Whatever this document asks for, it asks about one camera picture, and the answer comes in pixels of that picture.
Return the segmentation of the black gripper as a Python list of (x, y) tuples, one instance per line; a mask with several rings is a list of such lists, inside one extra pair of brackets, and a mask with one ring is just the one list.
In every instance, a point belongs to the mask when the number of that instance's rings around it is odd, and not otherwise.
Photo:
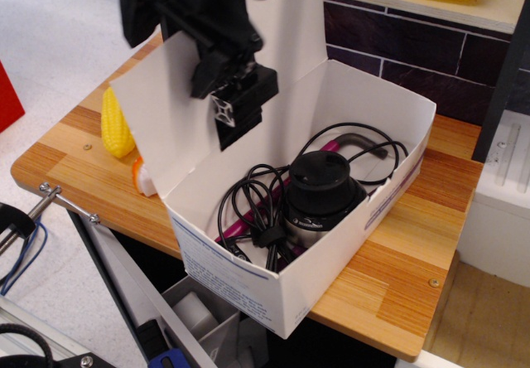
[(193, 98), (204, 99), (231, 81), (233, 56), (253, 55), (264, 45), (250, 21), (246, 0), (119, 0), (119, 4), (123, 36), (131, 48), (147, 40), (164, 20), (204, 47), (191, 78)]

